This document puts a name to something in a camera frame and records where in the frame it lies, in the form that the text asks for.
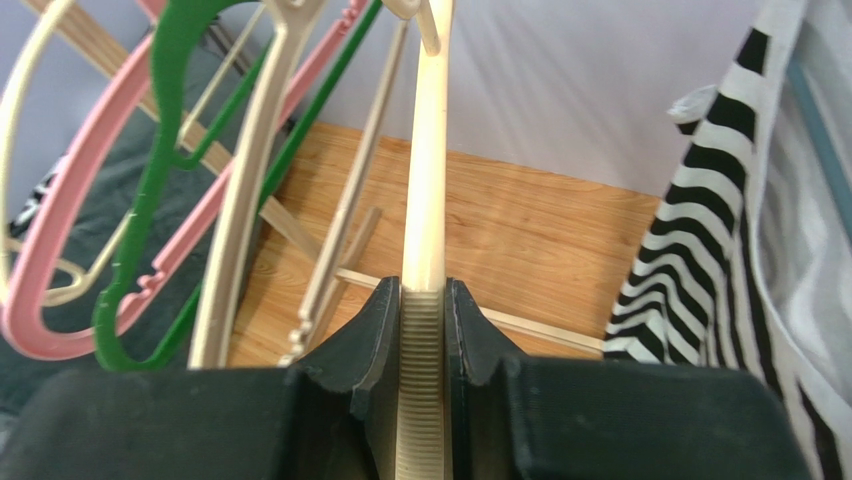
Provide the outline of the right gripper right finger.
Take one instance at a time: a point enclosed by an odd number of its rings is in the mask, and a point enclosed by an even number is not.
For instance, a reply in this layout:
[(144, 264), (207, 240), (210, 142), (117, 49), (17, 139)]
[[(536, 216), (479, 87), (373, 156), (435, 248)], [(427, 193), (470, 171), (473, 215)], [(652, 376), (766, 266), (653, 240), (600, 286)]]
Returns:
[(725, 369), (534, 357), (447, 282), (456, 479), (806, 479), (779, 401)]

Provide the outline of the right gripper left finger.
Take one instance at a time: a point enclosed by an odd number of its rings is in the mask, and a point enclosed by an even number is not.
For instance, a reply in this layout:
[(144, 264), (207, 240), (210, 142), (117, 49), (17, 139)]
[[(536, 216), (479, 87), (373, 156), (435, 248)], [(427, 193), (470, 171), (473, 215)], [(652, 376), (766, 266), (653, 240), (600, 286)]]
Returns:
[(53, 377), (1, 455), (5, 479), (390, 479), (400, 285), (286, 368)]

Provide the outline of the light wooden hanger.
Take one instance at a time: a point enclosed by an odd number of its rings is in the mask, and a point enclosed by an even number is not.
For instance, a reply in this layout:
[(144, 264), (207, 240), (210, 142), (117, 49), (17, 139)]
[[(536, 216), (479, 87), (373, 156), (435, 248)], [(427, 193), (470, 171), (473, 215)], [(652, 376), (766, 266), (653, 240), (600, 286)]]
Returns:
[(421, 34), (401, 272), (395, 478), (446, 479), (445, 205), (452, 1), (389, 1)]

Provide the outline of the black white striped tank top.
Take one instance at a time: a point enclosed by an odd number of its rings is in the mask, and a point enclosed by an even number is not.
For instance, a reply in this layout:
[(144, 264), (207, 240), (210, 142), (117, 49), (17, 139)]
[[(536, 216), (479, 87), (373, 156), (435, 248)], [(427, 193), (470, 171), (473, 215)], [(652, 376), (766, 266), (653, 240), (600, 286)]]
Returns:
[(795, 57), (851, 184), (851, 5), (768, 1), (718, 84), (613, 305), (603, 356), (744, 370), (811, 475), (851, 475), (851, 243), (787, 77)]

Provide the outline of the green plastic hanger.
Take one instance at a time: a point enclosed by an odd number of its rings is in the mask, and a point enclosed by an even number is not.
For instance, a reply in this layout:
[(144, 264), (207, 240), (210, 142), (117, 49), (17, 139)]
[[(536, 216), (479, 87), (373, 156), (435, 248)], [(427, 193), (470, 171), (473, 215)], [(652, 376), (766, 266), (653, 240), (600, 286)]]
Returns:
[[(144, 361), (136, 361), (127, 354), (117, 332), (118, 323), (126, 314), (121, 305), (134, 282), (133, 274), (144, 251), (148, 230), (170, 172), (174, 168), (192, 169), (196, 165), (194, 160), (181, 157), (177, 150), (183, 120), (183, 78), (189, 56), (208, 24), (231, 5), (229, 1), (171, 1), (155, 29), (151, 81), (160, 114), (159, 130), (150, 162), (129, 212), (126, 236), (114, 257), (112, 283), (101, 292), (92, 316), (95, 356), (108, 371), (143, 371), (163, 367), (175, 355), (194, 321), (199, 290), (194, 291), (166, 336)], [(239, 89), (238, 97), (251, 98), (254, 87)], [(217, 178), (217, 186), (223, 195), (221, 206), (231, 175), (230, 163)]]

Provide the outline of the pink plastic hanger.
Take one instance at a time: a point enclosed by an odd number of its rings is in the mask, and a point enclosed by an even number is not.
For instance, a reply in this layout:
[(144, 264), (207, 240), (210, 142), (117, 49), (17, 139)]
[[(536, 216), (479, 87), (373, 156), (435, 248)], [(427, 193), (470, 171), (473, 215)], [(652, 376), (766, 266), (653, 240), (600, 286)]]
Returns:
[[(159, 24), (163, 10), (171, 1), (148, 1), (144, 7)], [(37, 360), (61, 361), (95, 354), (93, 325), (70, 333), (48, 329), (41, 310), (53, 270), (65, 244), (66, 234), (83, 204), (102, 160), (120, 127), (147, 92), (154, 94), (151, 81), (151, 54), (154, 33), (148, 36), (117, 72), (114, 81), (94, 108), (83, 131), (69, 150), (69, 160), (60, 171), (45, 199), (41, 214), (35, 219), (31, 235), (19, 251), (18, 260), (8, 284), (3, 304), (1, 331), (6, 341), (19, 353)], [(307, 75), (319, 71), (326, 51), (317, 47), (308, 63), (295, 68), (288, 82), (287, 97), (278, 126), (293, 109), (295, 96), (307, 89)], [(212, 145), (213, 136), (206, 133), (194, 154), (186, 160), (201, 162)], [(267, 198), (276, 188), (279, 175), (266, 172), (260, 191), (257, 216), (280, 220), (279, 210), (272, 209)], [(130, 288), (122, 302), (125, 316), (118, 323), (118, 335), (125, 333), (139, 318), (150, 301), (171, 278), (176, 268), (206, 230), (215, 227), (223, 195), (217, 179), (186, 219), (176, 237), (164, 247), (154, 261), (154, 274), (137, 280), (138, 292)]]

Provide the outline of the cream plastic hanger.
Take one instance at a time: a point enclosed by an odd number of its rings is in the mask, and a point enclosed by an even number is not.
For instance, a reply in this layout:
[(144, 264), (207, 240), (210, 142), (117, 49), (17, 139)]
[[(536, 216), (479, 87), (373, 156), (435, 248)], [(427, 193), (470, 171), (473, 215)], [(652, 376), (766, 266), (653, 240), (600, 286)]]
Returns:
[(255, 84), (230, 163), (231, 175), (212, 238), (187, 368), (222, 368), (239, 305), (250, 237), (257, 217), (277, 121), (288, 82), (326, 3), (266, 1), (274, 38)]

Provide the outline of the teal plastic hanger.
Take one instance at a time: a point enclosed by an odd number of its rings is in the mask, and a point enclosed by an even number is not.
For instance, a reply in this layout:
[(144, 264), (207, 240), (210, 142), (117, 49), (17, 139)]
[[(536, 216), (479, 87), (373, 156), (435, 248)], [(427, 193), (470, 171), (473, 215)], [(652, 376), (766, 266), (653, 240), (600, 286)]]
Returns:
[(840, 223), (848, 243), (851, 243), (851, 184), (846, 177), (804, 69), (795, 57), (789, 60), (787, 77)]

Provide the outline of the grey zebra cushion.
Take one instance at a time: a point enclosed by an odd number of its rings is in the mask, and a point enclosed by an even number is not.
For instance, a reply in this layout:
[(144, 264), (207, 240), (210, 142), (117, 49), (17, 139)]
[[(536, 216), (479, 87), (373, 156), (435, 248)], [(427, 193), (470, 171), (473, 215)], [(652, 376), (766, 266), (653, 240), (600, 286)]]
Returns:
[[(140, 176), (149, 161), (157, 124), (142, 111), (136, 111), (116, 140), (98, 172), (70, 230), (63, 258), (89, 266), (130, 208)], [(151, 262), (189, 215), (214, 181), (203, 166), (191, 171), (174, 169), (163, 192), (146, 249), (138, 266), (139, 274), (151, 271)], [(181, 264), (163, 290), (143, 312), (135, 325), (121, 338), (128, 355), (136, 361), (147, 359), (165, 336), (181, 308), (205, 272), (212, 235), (205, 234)], [(46, 325), (56, 331), (73, 332), (90, 327), (100, 292), (111, 282), (105, 270), (91, 290), (67, 304), (44, 310)], [(57, 362), (29, 359), (7, 342), (1, 344), (1, 417), (15, 418), (40, 385), (68, 369), (97, 369), (93, 355)]]

